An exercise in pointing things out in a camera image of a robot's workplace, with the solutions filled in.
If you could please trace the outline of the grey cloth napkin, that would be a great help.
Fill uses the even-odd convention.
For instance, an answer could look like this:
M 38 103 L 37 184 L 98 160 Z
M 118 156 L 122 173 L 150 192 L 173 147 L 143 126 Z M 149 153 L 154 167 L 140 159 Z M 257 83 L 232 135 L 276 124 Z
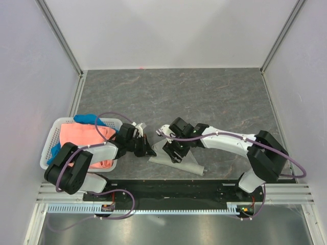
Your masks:
M 163 150 L 166 143 L 168 143 L 167 140 L 161 140 L 152 146 L 156 156 L 150 157 L 149 162 L 166 165 L 199 176 L 204 175 L 204 166 L 198 164 L 191 151 L 187 153 L 180 163 L 173 163 L 169 155 Z

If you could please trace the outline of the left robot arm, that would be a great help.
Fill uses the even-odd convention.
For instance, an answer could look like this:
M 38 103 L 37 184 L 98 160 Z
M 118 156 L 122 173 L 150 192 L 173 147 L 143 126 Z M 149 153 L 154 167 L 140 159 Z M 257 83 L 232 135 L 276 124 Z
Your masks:
M 71 142 L 65 143 L 45 170 L 44 179 L 53 184 L 57 192 L 72 195 L 79 190 L 91 191 L 101 201 L 106 201 L 112 195 L 112 188 L 103 177 L 89 173 L 89 167 L 100 161 L 117 160 L 127 152 L 136 157 L 157 156 L 142 124 L 123 123 L 117 133 L 97 144 L 78 147 Z

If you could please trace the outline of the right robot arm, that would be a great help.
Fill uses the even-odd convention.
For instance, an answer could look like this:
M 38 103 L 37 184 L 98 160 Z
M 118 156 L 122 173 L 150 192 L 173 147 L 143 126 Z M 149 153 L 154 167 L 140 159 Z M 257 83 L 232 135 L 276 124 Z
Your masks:
M 267 131 L 240 134 L 219 130 L 207 124 L 195 126 L 176 118 L 163 125 L 157 134 L 166 139 L 163 151 L 173 163 L 181 163 L 191 148 L 217 149 L 248 159 L 251 169 L 241 174 L 234 195 L 245 201 L 265 183 L 275 183 L 289 156 L 284 147 Z

